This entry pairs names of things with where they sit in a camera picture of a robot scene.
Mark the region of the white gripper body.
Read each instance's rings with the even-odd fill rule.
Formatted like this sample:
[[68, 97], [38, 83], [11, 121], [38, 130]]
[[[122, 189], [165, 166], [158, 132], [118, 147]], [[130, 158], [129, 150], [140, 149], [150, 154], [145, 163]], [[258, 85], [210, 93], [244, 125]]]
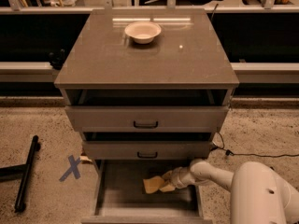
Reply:
[[170, 182], [176, 189], [184, 189], [195, 183], [195, 177], [189, 167], [179, 167], [173, 170]]

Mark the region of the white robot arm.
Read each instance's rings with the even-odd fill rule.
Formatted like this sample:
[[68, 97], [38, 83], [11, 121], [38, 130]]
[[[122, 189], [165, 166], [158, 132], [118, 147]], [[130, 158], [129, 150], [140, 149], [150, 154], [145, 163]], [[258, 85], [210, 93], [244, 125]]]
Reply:
[[231, 224], [295, 224], [299, 192], [270, 167], [247, 161], [229, 172], [194, 160], [163, 175], [160, 191], [183, 189], [211, 181], [230, 192]]

